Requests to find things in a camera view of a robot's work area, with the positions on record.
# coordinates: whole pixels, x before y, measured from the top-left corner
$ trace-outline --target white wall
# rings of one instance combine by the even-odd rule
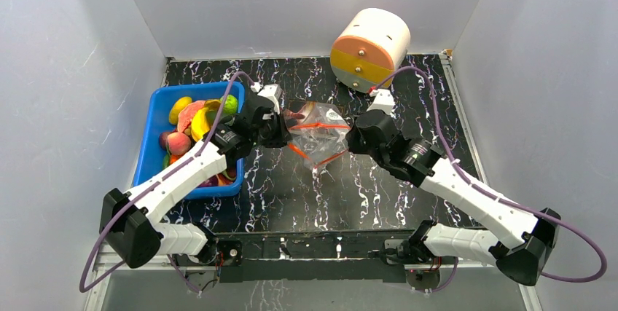
[[[481,0],[454,52],[455,76],[490,183],[550,206],[593,237],[606,276],[584,285],[542,278],[550,310],[618,303],[618,0]],[[560,232],[546,271],[598,268],[592,249]]]
[[[165,59],[133,0],[0,0],[0,310],[80,310]]]
[[[411,52],[457,42],[478,0],[135,0],[168,57],[253,58],[328,55],[367,7],[398,14]]]

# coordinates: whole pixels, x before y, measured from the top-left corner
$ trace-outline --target black marble table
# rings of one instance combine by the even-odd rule
[[[476,175],[438,55],[411,55],[413,64],[433,76],[440,122],[461,166]],[[328,58],[212,60],[170,62],[165,85],[200,84],[229,79],[245,71],[263,84],[283,88],[289,101],[332,103],[351,122],[370,104],[368,95],[338,84]],[[391,86],[396,123],[404,134],[437,142],[430,116],[429,89],[412,73]],[[307,232],[333,229],[414,229],[424,219],[457,227],[478,226],[465,213],[438,197],[390,176],[369,156],[345,154],[313,174],[291,149],[255,149],[245,161],[238,196],[180,202],[165,217],[181,224],[200,220],[214,232]]]

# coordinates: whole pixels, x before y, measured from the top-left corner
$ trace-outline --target plastic bag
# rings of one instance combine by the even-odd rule
[[[300,103],[296,108],[293,105],[291,103],[290,108],[298,111],[283,111],[286,126],[292,134],[289,147],[305,160],[307,168],[321,168],[348,150],[345,134],[350,126],[338,107],[316,102]]]

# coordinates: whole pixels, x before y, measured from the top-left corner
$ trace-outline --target robotic arm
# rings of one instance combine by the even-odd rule
[[[196,186],[248,156],[253,147],[287,145],[290,135],[278,105],[280,95],[276,84],[265,86],[257,94],[249,92],[240,113],[222,120],[208,144],[198,142],[173,167],[126,193],[113,189],[105,196],[101,231],[138,194],[151,192],[121,216],[106,238],[129,267],[140,267],[164,254],[186,254],[201,264],[210,264],[225,254],[226,264],[239,262],[234,249],[222,249],[229,243],[219,241],[201,223],[160,221]],[[536,284],[555,246],[556,225],[480,194],[457,176],[443,150],[429,141],[402,135],[389,116],[394,105],[389,91],[377,90],[372,95],[374,103],[356,118],[346,136],[350,152],[368,154],[392,176],[451,202],[486,229],[458,229],[424,221],[407,240],[387,240],[380,251],[369,255],[388,264],[417,264],[437,256],[458,256],[495,265],[518,283]],[[474,183],[504,199],[480,181]],[[559,218],[550,209],[544,213]]]

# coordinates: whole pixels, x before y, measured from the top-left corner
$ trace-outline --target blue bin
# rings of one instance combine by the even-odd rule
[[[165,151],[159,146],[159,135],[164,131],[172,131],[175,125],[170,124],[168,116],[174,103],[183,96],[189,96],[193,101],[221,98],[225,92],[227,82],[177,85],[161,87],[150,98],[144,137],[141,140],[141,149],[137,161],[136,174],[133,185],[137,186],[157,175],[163,164]],[[241,83],[234,82],[230,94],[238,99],[238,108],[245,101],[245,88]],[[195,200],[210,197],[229,197],[237,195],[243,183],[244,161],[236,162],[236,181],[228,186],[203,187],[191,191],[185,199]]]

